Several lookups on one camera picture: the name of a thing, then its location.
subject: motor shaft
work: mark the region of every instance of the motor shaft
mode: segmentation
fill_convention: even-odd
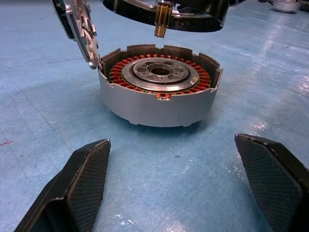
[[[166,28],[169,25],[169,19],[172,15],[173,6],[175,3],[161,0],[157,2],[157,11],[155,15],[155,31],[154,36],[164,38]]]

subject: textured rubber grip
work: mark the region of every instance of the textured rubber grip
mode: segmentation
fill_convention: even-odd
[[[15,232],[91,232],[102,201],[110,148],[109,140],[101,140],[74,151]]]
[[[294,165],[296,158],[271,140],[237,134],[235,143],[252,193],[273,231],[305,231],[302,217],[306,213],[302,206],[306,204],[306,192],[293,172],[295,168],[304,169],[303,165]]]
[[[68,195],[67,203],[78,231],[90,232],[102,201],[110,148],[98,144],[87,156]]]

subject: blue floor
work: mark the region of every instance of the blue floor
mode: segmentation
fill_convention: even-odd
[[[309,14],[249,0],[214,33],[168,30],[92,5],[103,56],[132,44],[184,46],[224,68],[210,119],[134,126],[101,102],[97,71],[49,1],[0,3],[0,231],[18,225],[71,153],[109,138],[95,232],[270,232],[234,144],[236,132],[284,143],[309,166]]]

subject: copper winding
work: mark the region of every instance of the copper winding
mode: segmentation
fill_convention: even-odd
[[[118,62],[117,64],[115,64],[111,71],[110,71],[110,78],[112,80],[113,83],[118,84],[120,86],[132,89],[132,90],[136,90],[136,91],[140,91],[140,92],[147,92],[147,93],[156,93],[157,94],[157,98],[161,98],[161,97],[166,97],[166,99],[170,99],[171,95],[177,95],[177,94],[188,94],[188,93],[196,93],[196,92],[200,92],[203,90],[206,90],[207,88],[209,88],[211,86],[211,77],[209,75],[209,73],[203,69],[201,66],[192,63],[189,60],[185,60],[183,58],[178,58],[178,57],[174,57],[172,58],[172,56],[164,56],[164,55],[160,55],[161,58],[169,58],[169,59],[175,59],[181,62],[184,62],[188,65],[191,65],[193,68],[195,68],[195,70],[198,72],[199,75],[199,81],[198,83],[187,89],[187,90],[183,90],[183,91],[178,91],[178,92],[153,92],[153,91],[147,91],[145,89],[141,89],[139,87],[133,86],[130,83],[128,83],[125,79],[123,79],[122,75],[121,75],[121,71],[123,69],[123,67],[125,65],[127,65],[128,63],[137,60],[137,59],[144,59],[144,58],[157,58],[158,55],[154,54],[154,55],[150,55],[147,54],[146,56],[144,55],[140,55],[140,56],[134,56],[131,58],[127,58],[127,59],[123,59],[122,61]]]

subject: center hole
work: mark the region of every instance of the center hole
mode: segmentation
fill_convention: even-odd
[[[169,75],[170,74],[170,70],[161,68],[161,67],[153,68],[151,69],[151,72],[156,75]]]

